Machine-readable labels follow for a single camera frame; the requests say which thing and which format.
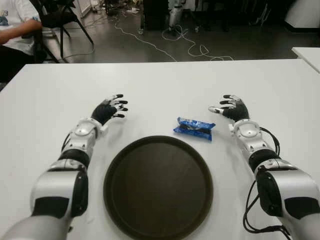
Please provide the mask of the right robot hand black silver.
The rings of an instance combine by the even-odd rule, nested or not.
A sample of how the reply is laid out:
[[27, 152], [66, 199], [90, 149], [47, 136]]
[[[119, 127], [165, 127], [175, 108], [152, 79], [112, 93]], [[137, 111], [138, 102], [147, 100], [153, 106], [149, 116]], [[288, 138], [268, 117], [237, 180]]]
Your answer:
[[248, 109], [241, 98], [232, 94], [223, 95], [220, 106], [209, 106], [208, 110], [214, 114], [224, 116], [234, 122], [248, 120], [250, 118]]

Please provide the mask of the left robot hand black silver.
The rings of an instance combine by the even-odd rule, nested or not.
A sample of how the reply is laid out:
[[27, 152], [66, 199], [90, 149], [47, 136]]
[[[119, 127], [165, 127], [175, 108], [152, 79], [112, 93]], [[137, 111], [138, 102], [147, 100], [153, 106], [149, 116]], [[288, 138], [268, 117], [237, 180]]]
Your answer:
[[119, 112], [127, 112], [127, 100], [123, 100], [123, 94], [115, 94], [104, 99], [92, 112], [91, 118], [104, 125], [113, 118], [124, 118], [125, 115]]

